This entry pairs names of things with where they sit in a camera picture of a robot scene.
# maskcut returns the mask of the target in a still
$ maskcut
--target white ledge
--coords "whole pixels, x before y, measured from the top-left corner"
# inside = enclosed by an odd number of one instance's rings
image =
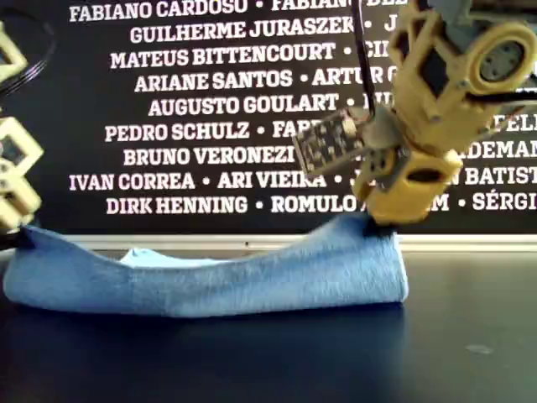
[[[302,235],[70,235],[92,250],[269,251]],[[399,235],[403,252],[537,252],[537,235]]]

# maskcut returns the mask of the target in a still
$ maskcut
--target printed name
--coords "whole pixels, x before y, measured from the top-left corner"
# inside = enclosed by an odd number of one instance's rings
[[[249,139],[249,122],[131,124],[105,127],[105,142]]]
[[[537,193],[510,193],[492,189],[475,193],[472,207],[476,211],[534,211],[537,210]]]
[[[134,214],[244,214],[244,196],[107,198],[107,215]]]
[[[372,44],[380,52],[380,45]],[[336,43],[267,44],[227,46],[218,48],[194,48],[176,50],[152,50],[137,52],[112,52],[110,69],[145,69],[148,67],[184,67],[186,65],[235,65],[250,63],[279,63],[282,61],[333,60]]]
[[[190,172],[69,175],[70,191],[164,191],[196,188]]]
[[[195,147],[179,149],[125,149],[126,166],[288,164],[295,162],[293,145]]]
[[[71,23],[117,21],[126,19],[176,18],[188,15],[246,13],[248,0],[173,0],[151,2],[70,6]]]
[[[148,116],[235,115],[245,113],[328,112],[337,110],[338,93],[155,99]]]
[[[291,70],[186,73],[139,76],[134,92],[177,92],[199,90],[240,90],[293,85]]]
[[[327,187],[323,176],[307,179],[300,170],[273,170],[258,172],[222,172],[218,189],[302,189],[309,187]]]
[[[352,18],[348,16],[267,19],[207,24],[157,25],[132,27],[132,44],[162,44],[191,40],[231,40],[283,36],[351,34]]]

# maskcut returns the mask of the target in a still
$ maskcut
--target circuit board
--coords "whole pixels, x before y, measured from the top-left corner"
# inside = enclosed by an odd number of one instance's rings
[[[323,175],[354,160],[363,149],[367,112],[346,108],[293,137],[300,166],[308,177]]]

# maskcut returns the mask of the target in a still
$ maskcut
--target black banner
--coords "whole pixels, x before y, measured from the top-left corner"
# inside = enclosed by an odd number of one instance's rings
[[[355,211],[359,167],[306,181],[290,136],[364,106],[348,1],[3,1],[49,22],[58,49],[10,96],[44,147],[29,180],[66,234],[304,233]],[[376,97],[403,0],[363,0]],[[35,62],[36,24],[5,29]],[[429,218],[401,233],[534,233],[536,116],[474,144]]]

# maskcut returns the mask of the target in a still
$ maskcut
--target blue cloth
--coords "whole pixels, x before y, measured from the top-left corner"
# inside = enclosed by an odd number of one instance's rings
[[[197,263],[139,249],[117,262],[26,227],[33,246],[17,249],[3,289],[47,310],[161,317],[402,302],[409,288],[397,239],[364,238],[365,224],[361,214],[340,215],[287,248]]]

